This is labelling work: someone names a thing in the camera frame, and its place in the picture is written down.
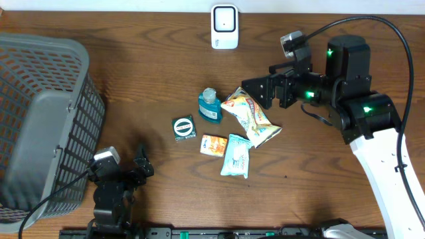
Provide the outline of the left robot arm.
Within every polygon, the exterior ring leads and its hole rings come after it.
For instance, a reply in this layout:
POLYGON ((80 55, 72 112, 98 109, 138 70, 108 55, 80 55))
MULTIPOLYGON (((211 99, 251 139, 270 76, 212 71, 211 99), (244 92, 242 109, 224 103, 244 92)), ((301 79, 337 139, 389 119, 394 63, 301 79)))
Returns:
POLYGON ((138 187, 154 175, 145 147, 140 144, 134 167, 123 170, 114 147, 99 150, 89 161, 88 179, 96 186, 94 219, 88 223, 87 238, 142 238, 139 226, 132 222, 133 196, 138 187))

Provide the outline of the green square box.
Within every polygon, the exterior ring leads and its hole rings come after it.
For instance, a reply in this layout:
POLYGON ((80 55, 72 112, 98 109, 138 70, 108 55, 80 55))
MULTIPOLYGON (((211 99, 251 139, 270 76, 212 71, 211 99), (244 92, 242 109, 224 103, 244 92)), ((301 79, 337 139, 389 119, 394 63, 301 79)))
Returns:
POLYGON ((172 120, 175 141, 192 139, 197 136, 192 116, 185 116, 172 120))

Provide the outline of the teal mouthwash bottle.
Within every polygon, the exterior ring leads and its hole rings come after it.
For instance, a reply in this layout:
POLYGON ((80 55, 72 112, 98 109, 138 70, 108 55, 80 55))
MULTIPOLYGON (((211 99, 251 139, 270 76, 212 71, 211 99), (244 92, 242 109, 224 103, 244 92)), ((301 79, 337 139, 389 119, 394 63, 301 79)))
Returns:
POLYGON ((221 102, 216 96, 216 90, 206 88, 198 97, 199 114, 211 123, 220 123, 222 120, 221 102))

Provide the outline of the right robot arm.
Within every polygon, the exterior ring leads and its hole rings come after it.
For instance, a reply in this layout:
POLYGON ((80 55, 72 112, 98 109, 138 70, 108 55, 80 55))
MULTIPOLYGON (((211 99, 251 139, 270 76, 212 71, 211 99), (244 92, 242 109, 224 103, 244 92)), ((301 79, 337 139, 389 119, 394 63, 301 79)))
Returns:
POLYGON ((296 102, 324 107, 325 120, 362 165, 389 238, 424 237, 424 192, 406 148, 402 121, 392 100, 371 90, 371 50, 354 35, 332 38, 324 74, 311 71, 311 52, 300 32, 281 39, 289 62, 271 66, 269 75, 242 82, 263 108, 274 98, 282 108, 296 102))

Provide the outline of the yellow snack bag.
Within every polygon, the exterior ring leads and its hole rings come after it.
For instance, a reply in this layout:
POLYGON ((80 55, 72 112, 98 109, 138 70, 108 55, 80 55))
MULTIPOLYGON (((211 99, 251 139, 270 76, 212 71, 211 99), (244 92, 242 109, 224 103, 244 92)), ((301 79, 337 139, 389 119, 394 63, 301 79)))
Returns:
POLYGON ((236 117, 255 148, 282 130, 280 126, 273 125, 268 120, 260 105, 242 87, 237 87, 220 106, 236 117))

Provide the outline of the orange tissue packet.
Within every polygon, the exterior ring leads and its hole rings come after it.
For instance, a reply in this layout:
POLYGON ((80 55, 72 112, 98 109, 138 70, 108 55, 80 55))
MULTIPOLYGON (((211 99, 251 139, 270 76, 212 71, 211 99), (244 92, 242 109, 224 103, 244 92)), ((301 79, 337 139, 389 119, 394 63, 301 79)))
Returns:
POLYGON ((227 143, 227 138, 203 135, 201 139, 200 153, 214 157, 223 157, 227 143))

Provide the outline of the light blue wipes packet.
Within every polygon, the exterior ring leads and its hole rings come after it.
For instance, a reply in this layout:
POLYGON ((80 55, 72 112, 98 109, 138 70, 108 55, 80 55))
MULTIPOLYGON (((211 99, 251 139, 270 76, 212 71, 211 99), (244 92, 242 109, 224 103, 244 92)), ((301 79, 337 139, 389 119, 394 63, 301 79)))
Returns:
POLYGON ((248 178, 249 150, 253 147, 250 140, 230 134, 220 174, 222 176, 242 175, 248 178))

